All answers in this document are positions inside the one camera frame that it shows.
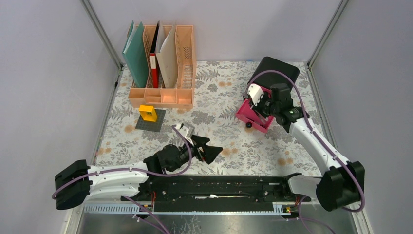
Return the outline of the black pink drawer box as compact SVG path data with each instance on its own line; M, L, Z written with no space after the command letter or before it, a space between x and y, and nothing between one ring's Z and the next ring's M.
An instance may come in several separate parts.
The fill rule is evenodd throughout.
M266 133L271 123L276 119L272 116L264 117L260 110L260 103L254 106L247 89L250 84L257 84L262 87L264 92L270 92L270 87L274 84L285 83L290 90L294 88L295 82L300 74L298 67L272 57L264 57L254 71L251 79L247 82L243 92L244 101L235 114L235 117L244 122L246 128L254 128ZM279 124L287 132L291 124Z

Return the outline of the beige kraft notebook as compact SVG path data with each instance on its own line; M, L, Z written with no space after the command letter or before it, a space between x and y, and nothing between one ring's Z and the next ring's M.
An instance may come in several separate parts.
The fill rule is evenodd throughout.
M155 55L159 64L163 84L166 88L175 88L178 77L178 63L176 55L174 24L168 33L165 33L164 25L159 23L158 35L156 37Z

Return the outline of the red binder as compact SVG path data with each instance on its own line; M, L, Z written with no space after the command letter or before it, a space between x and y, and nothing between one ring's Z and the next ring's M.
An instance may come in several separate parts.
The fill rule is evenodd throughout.
M156 59L156 45L157 45L159 27L160 27L160 21L157 22L154 36L153 36L152 43L151 43L151 48L150 48L150 68L151 68L151 74L152 74L153 88L159 88L159 73L158 73L158 65L157 65L157 59Z

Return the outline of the teal folder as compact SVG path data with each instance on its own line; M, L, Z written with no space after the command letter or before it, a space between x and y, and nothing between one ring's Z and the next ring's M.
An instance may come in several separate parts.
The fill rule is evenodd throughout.
M131 22L122 56L130 71L135 86L145 88L149 77L149 67L143 41L144 25Z

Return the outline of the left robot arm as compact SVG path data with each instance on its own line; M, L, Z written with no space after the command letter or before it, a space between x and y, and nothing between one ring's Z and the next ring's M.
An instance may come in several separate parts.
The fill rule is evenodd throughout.
M138 163L120 166L90 166L86 160L77 160L55 175L52 199L57 210L68 210L91 199L115 199L122 196L146 200L151 194L145 182L150 176L174 177L183 165L197 159L211 164L223 150L209 146L209 138L193 135L183 146L164 146Z

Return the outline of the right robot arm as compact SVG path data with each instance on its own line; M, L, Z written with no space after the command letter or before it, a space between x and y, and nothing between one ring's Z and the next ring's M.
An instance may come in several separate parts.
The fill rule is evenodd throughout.
M348 205L359 202L360 207L355 212L361 211L365 206L362 164L350 162L321 135L304 106L293 105L287 84L274 84L270 90L270 98L264 103L265 113L273 116L304 147L322 173L321 178L302 174L290 176L279 188L281 198L291 201L297 195L305 195L317 199L327 211L338 208L349 211Z

